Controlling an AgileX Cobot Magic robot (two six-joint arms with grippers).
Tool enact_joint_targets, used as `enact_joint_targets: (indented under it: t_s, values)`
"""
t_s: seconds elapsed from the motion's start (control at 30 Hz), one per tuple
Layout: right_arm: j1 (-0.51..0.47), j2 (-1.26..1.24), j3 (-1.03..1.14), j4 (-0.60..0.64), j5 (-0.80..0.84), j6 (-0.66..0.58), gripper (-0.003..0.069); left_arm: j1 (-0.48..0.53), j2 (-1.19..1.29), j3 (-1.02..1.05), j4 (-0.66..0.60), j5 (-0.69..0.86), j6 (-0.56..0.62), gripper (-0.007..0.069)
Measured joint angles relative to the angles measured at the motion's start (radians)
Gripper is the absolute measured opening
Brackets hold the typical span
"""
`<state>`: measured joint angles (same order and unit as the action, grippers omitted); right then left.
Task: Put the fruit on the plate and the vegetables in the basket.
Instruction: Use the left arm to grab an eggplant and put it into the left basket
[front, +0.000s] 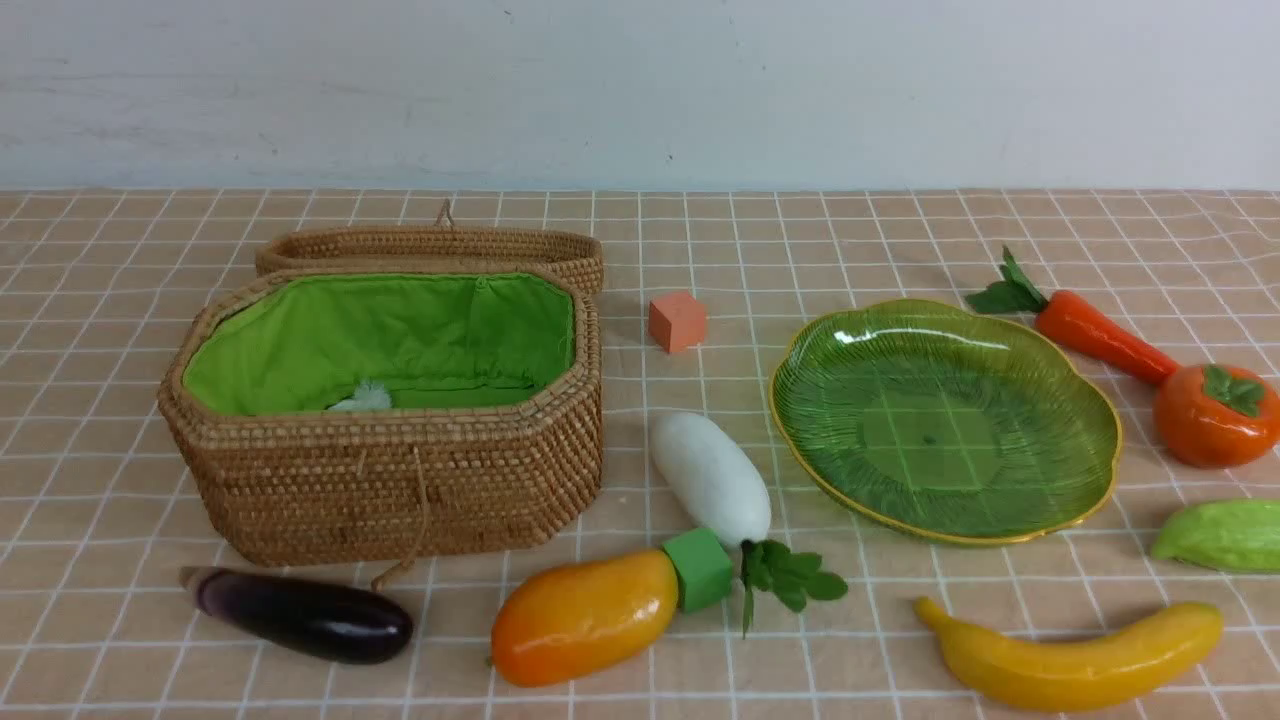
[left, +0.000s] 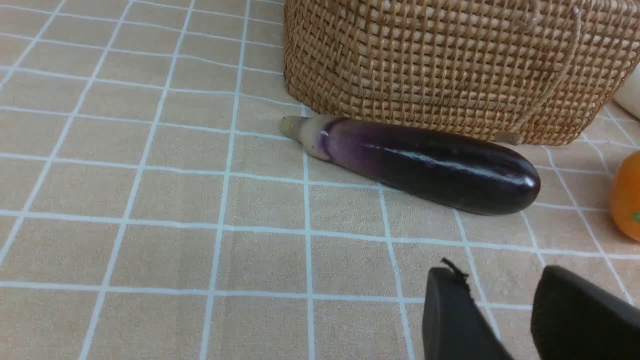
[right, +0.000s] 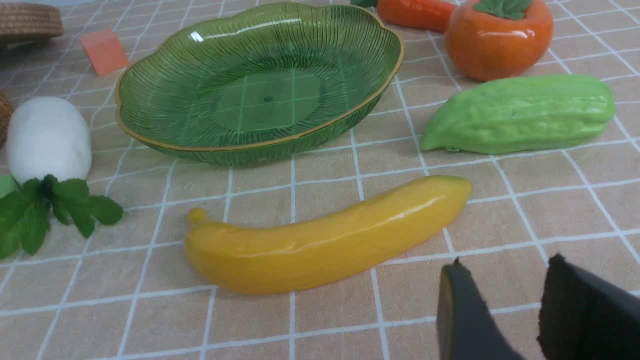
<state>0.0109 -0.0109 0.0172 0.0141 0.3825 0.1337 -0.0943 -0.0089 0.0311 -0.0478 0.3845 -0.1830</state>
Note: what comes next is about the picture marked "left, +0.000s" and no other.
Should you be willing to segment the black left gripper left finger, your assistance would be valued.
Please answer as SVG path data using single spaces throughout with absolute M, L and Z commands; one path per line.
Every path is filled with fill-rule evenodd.
M 426 360 L 511 360 L 471 296 L 468 274 L 447 258 L 429 270 L 422 316 Z

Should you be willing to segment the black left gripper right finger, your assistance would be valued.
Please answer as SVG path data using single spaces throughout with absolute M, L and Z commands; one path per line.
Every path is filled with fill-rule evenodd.
M 640 310 L 559 265 L 535 288 L 531 335 L 542 360 L 637 360 Z

